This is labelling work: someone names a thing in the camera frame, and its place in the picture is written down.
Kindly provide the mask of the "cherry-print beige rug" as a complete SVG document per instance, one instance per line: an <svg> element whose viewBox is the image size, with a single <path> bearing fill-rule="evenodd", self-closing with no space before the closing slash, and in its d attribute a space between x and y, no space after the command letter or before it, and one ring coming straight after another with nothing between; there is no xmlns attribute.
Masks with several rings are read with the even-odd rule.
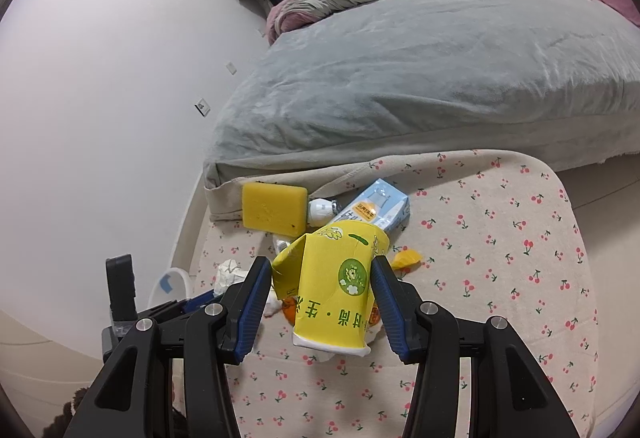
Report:
<svg viewBox="0 0 640 438"><path fill-rule="evenodd" d="M390 252L420 256L400 276L454 316L506 318L544 370L580 436L594 423L598 317L586 248L570 200L536 158L467 150L378 156L258 179L350 201L377 179L404 192L410 216ZM282 314L265 318L228 379L245 437L398 437L416 368L384 334L363 358L296 347Z"/></svg>

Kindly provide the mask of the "light blue milk carton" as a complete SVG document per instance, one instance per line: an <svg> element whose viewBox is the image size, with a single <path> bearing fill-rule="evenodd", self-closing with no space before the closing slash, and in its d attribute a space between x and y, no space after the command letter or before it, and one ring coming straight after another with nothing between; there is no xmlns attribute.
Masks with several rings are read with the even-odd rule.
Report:
<svg viewBox="0 0 640 438"><path fill-rule="evenodd" d="M383 179L375 180L360 192L332 220L362 221L373 224L386 234L397 229L410 216L409 197Z"/></svg>

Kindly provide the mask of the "yellow crumpled wrapper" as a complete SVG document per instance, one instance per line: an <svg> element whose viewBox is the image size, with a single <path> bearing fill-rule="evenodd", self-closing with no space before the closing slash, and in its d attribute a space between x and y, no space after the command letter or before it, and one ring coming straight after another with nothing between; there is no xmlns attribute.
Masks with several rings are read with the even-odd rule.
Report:
<svg viewBox="0 0 640 438"><path fill-rule="evenodd" d="M401 250L398 252L390 265L393 270L402 270L408 269L417 265L420 265L422 262L422 256L416 250L410 250L407 248L406 250Z"/></svg>

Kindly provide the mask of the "white trash bin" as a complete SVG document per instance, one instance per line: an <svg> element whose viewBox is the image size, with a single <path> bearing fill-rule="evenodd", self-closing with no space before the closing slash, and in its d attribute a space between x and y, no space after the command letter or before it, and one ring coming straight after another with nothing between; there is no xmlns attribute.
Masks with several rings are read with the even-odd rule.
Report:
<svg viewBox="0 0 640 438"><path fill-rule="evenodd" d="M181 268L169 268L160 275L152 287L148 307L154 308L165 302L180 302L192 296L192 280L189 273Z"/></svg>

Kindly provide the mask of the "crumpled white tissue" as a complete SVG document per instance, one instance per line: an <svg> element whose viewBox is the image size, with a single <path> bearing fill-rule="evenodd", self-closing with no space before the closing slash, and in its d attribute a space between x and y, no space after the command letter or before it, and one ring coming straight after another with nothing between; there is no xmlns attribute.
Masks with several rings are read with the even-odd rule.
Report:
<svg viewBox="0 0 640 438"><path fill-rule="evenodd" d="M220 264L215 272L213 291L215 296L221 296L234 284L242 283L248 272L243 270L234 259L227 259Z"/></svg>

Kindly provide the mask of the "yellow paper cup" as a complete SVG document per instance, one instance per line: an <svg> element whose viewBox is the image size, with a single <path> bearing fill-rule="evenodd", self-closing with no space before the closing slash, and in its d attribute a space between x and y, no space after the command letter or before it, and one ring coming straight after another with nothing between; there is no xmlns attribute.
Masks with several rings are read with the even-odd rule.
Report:
<svg viewBox="0 0 640 438"><path fill-rule="evenodd" d="M337 221L304 234L274 258L271 277L278 299L296 299L294 345L330 354L370 354L371 265L389 246L386 233L373 224Z"/></svg>

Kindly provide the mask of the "grey-green bed blanket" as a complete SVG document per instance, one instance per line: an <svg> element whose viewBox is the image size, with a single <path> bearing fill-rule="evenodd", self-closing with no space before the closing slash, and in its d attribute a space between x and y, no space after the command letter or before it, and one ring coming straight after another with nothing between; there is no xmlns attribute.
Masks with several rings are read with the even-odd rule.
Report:
<svg viewBox="0 0 640 438"><path fill-rule="evenodd" d="M594 0L380 0L283 34L204 178L465 149L565 170L639 149L639 31Z"/></svg>

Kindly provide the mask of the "white light bulb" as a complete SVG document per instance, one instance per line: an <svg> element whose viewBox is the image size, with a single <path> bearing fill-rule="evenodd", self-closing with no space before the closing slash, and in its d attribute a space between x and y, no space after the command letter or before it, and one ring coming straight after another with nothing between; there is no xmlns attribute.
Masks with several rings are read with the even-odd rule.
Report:
<svg viewBox="0 0 640 438"><path fill-rule="evenodd" d="M335 200L315 198L308 203L307 224L312 228L319 228L328 224L338 213L340 206Z"/></svg>

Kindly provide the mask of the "yellow sponge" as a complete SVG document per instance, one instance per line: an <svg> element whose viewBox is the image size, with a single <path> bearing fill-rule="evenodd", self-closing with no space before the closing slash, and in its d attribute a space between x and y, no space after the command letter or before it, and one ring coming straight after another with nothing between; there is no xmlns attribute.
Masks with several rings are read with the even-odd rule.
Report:
<svg viewBox="0 0 640 438"><path fill-rule="evenodd" d="M248 182L242 185L245 228L298 238L307 228L308 192L285 184Z"/></svg>

